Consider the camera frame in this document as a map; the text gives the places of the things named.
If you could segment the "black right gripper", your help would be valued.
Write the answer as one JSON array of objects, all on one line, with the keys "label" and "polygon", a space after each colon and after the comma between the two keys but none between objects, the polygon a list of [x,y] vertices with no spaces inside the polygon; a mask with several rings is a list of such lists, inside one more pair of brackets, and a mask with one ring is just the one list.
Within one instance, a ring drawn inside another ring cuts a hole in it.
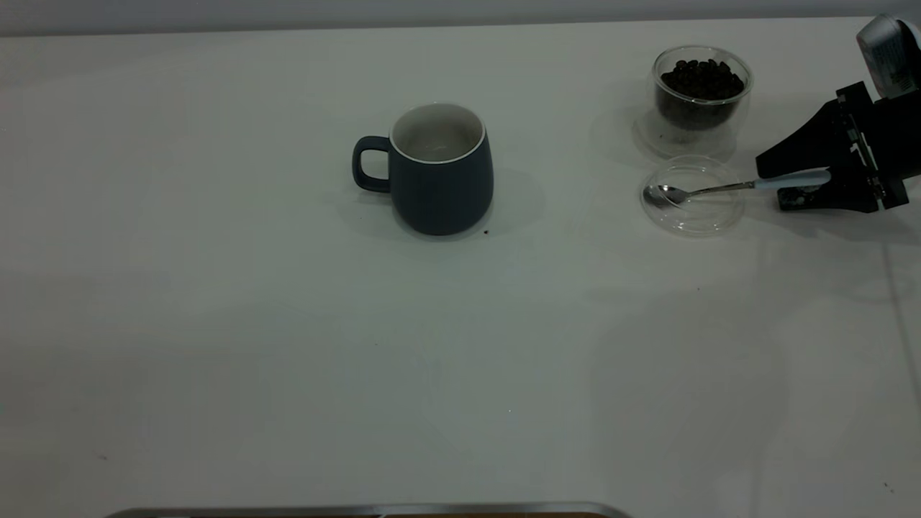
[{"label": "black right gripper", "polygon": [[[803,127],[756,157],[758,177],[826,168],[834,181],[777,191],[782,211],[871,213],[908,204],[919,175],[920,92],[872,101],[862,83],[839,89]],[[851,150],[856,147],[856,158]]]}]

